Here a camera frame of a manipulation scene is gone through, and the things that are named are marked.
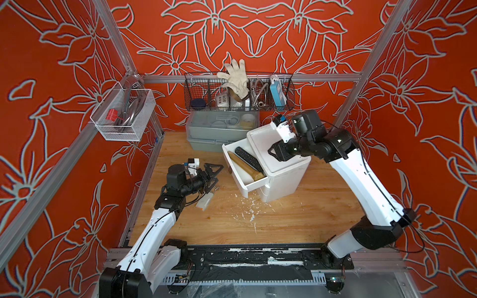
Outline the gold microphone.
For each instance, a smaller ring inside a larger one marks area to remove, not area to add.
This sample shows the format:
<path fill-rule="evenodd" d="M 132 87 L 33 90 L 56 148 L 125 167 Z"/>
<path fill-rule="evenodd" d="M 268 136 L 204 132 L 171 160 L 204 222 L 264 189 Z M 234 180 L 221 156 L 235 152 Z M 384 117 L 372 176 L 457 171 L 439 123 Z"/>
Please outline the gold microphone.
<path fill-rule="evenodd" d="M 228 156 L 230 159 L 238 165 L 243 171 L 245 171 L 249 176 L 252 177 L 254 181 L 261 180 L 265 178 L 265 175 L 263 173 L 258 172 L 257 170 L 253 169 L 250 165 L 248 165 L 245 161 L 240 159 L 235 153 L 228 151 Z"/>

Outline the white top drawer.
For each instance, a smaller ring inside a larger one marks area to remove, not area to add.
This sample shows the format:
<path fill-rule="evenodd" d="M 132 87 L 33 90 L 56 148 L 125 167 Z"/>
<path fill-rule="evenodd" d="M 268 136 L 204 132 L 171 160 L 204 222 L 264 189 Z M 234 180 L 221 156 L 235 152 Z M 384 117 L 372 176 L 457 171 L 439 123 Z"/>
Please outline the white top drawer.
<path fill-rule="evenodd" d="M 269 178 L 258 174 L 258 171 L 253 170 L 250 165 L 246 165 L 244 161 L 239 161 L 238 155 L 235 153 L 235 149 L 241 147 L 246 152 L 256 157 L 251 145 L 247 139 L 242 139 L 228 145 L 222 145 L 222 151 L 224 158 L 226 159 L 227 166 L 230 168 L 232 177 L 237 184 L 237 187 L 243 197 L 248 197 L 249 193 L 266 185 Z"/>

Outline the white drawer cabinet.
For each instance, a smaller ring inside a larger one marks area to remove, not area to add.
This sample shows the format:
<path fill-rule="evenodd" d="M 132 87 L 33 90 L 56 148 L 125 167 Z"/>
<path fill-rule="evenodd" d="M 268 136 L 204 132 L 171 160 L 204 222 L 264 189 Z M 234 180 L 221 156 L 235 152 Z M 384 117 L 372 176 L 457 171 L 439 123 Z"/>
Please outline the white drawer cabinet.
<path fill-rule="evenodd" d="M 309 156 L 294 156 L 288 161 L 278 161 L 268 150 L 281 140 L 281 136 L 271 124 L 247 133 L 247 141 L 253 154 L 267 176 L 267 182 L 258 190 L 261 200 L 266 203 L 293 194 L 311 162 Z"/>

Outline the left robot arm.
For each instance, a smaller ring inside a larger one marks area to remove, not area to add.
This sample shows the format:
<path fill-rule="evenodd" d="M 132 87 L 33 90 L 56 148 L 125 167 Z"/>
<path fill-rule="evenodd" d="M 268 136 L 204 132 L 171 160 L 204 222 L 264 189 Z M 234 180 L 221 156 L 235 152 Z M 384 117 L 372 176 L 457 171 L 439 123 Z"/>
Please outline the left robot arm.
<path fill-rule="evenodd" d="M 188 259 L 187 243 L 165 237 L 190 203 L 186 198 L 197 194 L 201 199 L 218 182 L 222 165 L 205 163 L 190 173 L 191 167 L 169 167 L 149 223 L 126 256 L 114 268 L 105 268 L 99 278 L 100 298 L 151 298 L 167 274 Z"/>

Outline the black sparkly microphone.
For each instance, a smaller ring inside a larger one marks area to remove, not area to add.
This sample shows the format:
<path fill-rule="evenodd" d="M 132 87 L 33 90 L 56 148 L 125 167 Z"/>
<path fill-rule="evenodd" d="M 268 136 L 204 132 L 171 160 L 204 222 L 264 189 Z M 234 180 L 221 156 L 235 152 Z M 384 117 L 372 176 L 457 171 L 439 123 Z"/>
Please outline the black sparkly microphone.
<path fill-rule="evenodd" d="M 258 159 L 244 150 L 242 147 L 236 147 L 234 153 L 253 169 L 257 170 L 260 173 L 263 173 L 263 168 L 261 167 Z"/>

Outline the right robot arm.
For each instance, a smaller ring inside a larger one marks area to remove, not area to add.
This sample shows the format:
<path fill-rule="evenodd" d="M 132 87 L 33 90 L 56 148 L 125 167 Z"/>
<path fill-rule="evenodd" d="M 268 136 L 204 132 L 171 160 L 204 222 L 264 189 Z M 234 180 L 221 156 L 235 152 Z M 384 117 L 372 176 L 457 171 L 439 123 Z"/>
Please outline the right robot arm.
<path fill-rule="evenodd" d="M 323 259 L 334 261 L 363 248 L 383 248 L 397 241 L 412 225 L 416 213 L 403 207 L 385 189 L 348 130 L 327 130 L 315 110 L 296 115 L 290 122 L 277 115 L 272 128 L 281 139 L 268 149 L 269 155 L 278 161 L 296 156 L 315 156 L 325 161 L 348 184 L 364 211 L 357 224 L 325 243 L 321 249 Z"/>

